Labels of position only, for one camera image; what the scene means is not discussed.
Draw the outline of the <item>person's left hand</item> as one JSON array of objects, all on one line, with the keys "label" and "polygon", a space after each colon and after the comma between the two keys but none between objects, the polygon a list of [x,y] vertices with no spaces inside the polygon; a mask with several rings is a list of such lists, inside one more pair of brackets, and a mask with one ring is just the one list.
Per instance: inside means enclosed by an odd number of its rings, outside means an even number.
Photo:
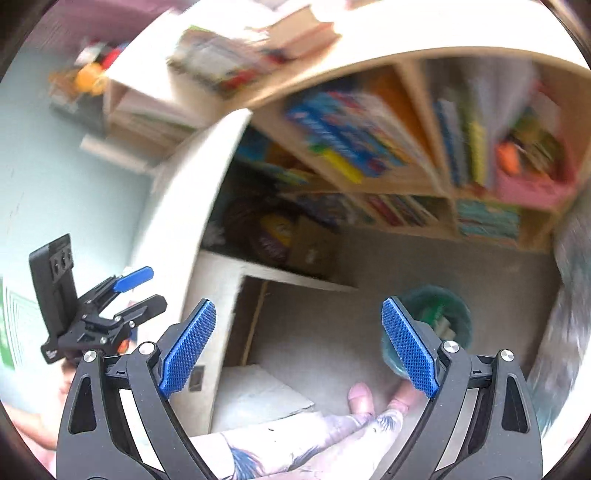
[{"label": "person's left hand", "polygon": [[[118,347],[117,353],[119,355],[129,353],[133,347],[136,346],[136,343],[132,339],[125,339]],[[62,382],[61,386],[59,387],[59,395],[58,398],[60,400],[61,406],[65,405],[65,401],[67,399],[72,381],[74,379],[75,373],[77,369],[77,364],[70,360],[63,360],[61,363],[61,373],[62,373]]]}]

